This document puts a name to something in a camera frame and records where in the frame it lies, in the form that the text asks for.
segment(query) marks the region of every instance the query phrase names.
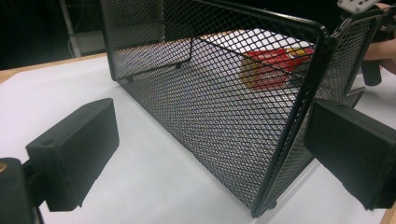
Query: black metal mesh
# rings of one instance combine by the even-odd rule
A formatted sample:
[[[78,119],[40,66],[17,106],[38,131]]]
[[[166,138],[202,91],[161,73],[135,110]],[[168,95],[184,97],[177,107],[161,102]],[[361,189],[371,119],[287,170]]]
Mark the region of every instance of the black metal mesh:
[[[264,211],[311,159],[301,131],[285,162],[271,165],[283,141],[293,141],[285,127],[309,104],[297,99],[323,75],[311,62],[329,37],[319,24],[248,8],[132,2],[102,1],[113,78],[242,203]],[[350,49],[358,44],[346,42],[337,53],[356,60]],[[335,92],[343,95],[350,79],[338,74],[350,74],[352,64],[340,67],[335,58],[318,95],[339,100]],[[273,184],[263,183],[270,177]]]
[[[336,37],[339,39],[340,45],[332,56],[324,80],[318,88],[317,98],[330,99],[352,107],[359,101],[363,89],[351,90],[350,87],[357,74],[356,69],[360,65],[361,51],[370,41],[370,33],[373,31],[376,21],[377,17],[355,21],[349,24],[342,36]],[[290,185],[302,171],[301,168],[304,168],[313,159],[304,147],[303,141],[307,118],[308,116],[300,128],[288,157],[281,164],[280,173],[269,190],[262,212]]]

